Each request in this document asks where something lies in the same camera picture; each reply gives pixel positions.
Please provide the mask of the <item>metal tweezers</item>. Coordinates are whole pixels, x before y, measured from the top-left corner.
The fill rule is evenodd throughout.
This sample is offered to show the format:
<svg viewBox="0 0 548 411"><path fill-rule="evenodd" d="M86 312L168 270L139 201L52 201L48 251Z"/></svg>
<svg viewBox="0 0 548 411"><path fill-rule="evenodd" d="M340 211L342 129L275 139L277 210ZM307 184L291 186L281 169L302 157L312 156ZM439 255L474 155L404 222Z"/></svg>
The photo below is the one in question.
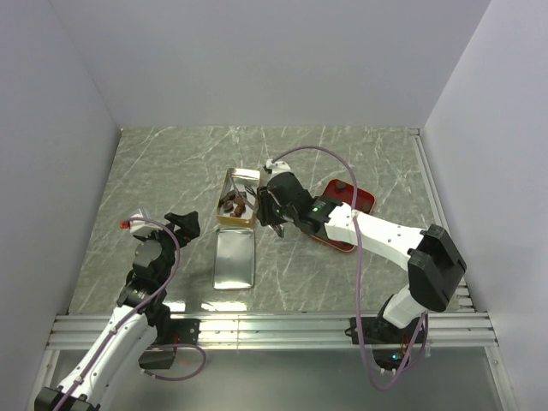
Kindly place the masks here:
<svg viewBox="0 0 548 411"><path fill-rule="evenodd" d="M265 227L269 227L279 238L284 238L285 233L282 225L279 223L263 223L263 221L267 220L265 216L266 210L261 207L258 192L254 190L247 181L237 183L234 180L231 180L231 185L236 192L236 196L241 199L246 207L254 212L254 215L259 222Z"/></svg>

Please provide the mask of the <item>dark chocolate piece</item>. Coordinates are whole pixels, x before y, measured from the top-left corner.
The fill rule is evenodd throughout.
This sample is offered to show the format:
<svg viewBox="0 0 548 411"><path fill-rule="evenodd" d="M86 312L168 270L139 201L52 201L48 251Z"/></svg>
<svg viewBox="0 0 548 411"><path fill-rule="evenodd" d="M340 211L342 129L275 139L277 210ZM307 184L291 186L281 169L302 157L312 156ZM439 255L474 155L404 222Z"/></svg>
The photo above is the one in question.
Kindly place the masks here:
<svg viewBox="0 0 548 411"><path fill-rule="evenodd" d="M226 202L228 201L231 201L232 200L232 197L229 196L229 195L225 195L224 197L222 197L219 201L219 204L222 206L224 205Z"/></svg>

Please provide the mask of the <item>silver tin lid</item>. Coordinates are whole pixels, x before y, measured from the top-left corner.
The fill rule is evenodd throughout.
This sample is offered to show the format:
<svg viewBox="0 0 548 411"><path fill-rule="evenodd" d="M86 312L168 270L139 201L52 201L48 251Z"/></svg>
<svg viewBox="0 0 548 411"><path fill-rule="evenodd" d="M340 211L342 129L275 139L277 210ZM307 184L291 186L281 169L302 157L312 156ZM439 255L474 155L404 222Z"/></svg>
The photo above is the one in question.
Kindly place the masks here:
<svg viewBox="0 0 548 411"><path fill-rule="evenodd" d="M212 285L217 290L250 289L255 277L255 235L250 228L216 233Z"/></svg>

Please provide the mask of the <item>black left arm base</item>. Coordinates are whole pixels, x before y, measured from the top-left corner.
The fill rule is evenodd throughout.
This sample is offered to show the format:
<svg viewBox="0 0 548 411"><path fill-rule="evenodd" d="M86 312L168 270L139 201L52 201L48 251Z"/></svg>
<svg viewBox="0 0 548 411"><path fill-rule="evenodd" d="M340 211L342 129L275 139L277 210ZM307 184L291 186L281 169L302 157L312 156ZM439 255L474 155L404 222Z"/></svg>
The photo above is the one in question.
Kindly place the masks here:
<svg viewBox="0 0 548 411"><path fill-rule="evenodd" d="M139 365L145 370L168 370L176 359L178 348L166 348L166 345L187 344L195 346L200 333L199 319L171 319L152 346L139 358Z"/></svg>

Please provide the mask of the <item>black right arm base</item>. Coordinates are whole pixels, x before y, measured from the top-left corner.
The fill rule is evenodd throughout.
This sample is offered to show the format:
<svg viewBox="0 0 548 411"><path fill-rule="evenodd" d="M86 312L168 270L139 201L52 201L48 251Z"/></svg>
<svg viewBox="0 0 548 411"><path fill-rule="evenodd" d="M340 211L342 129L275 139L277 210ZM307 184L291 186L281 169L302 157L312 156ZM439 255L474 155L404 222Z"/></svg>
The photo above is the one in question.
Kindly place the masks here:
<svg viewBox="0 0 548 411"><path fill-rule="evenodd" d="M409 357L405 361L404 370L414 366L425 353L428 337L429 316L424 314L416 318L403 329L399 329L386 322L382 317L362 317L363 343L370 346L366 350L367 373L373 371L389 371L396 373L403 363L407 352Z"/></svg>

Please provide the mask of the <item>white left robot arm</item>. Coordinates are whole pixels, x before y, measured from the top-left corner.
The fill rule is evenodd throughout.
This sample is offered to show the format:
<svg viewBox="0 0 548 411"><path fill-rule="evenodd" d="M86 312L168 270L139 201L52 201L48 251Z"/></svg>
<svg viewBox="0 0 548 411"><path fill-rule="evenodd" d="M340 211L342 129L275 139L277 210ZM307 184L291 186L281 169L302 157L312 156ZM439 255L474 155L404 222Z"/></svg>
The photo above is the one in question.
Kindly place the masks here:
<svg viewBox="0 0 548 411"><path fill-rule="evenodd" d="M164 304L167 286L181 262L181 250L200 236L199 214L165 214L160 223L137 211L121 229L139 241L116 306L80 363L56 387L36 395L36 410L105 410L114 389L137 366L149 377L168 369L180 348L198 346L200 322L175 319Z"/></svg>

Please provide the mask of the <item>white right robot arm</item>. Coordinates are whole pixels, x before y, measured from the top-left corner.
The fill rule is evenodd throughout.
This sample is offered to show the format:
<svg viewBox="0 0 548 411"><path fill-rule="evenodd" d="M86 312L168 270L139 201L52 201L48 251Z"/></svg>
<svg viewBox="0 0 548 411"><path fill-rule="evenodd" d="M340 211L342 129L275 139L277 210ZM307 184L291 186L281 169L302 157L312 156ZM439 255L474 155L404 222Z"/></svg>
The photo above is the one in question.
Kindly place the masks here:
<svg viewBox="0 0 548 411"><path fill-rule="evenodd" d="M408 274L408 285L391 296L377 321L379 336L395 342L412 320L427 311L444 312L467 265L450 233L391 223L329 196L313 197L290 171L258 188L258 218L263 226L292 223L301 232L352 244L377 254Z"/></svg>

